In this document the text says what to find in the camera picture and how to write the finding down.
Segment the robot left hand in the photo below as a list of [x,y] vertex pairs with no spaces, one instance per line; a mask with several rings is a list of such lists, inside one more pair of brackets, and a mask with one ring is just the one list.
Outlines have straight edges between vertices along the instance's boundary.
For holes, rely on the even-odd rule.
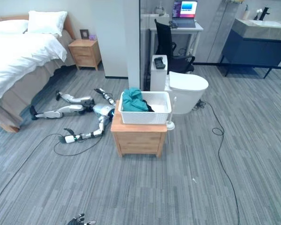
[[85,223],[85,214],[84,213],[80,213],[78,214],[76,217],[73,217],[68,223],[67,225],[95,225],[96,224],[96,220],[90,220],[89,222]]

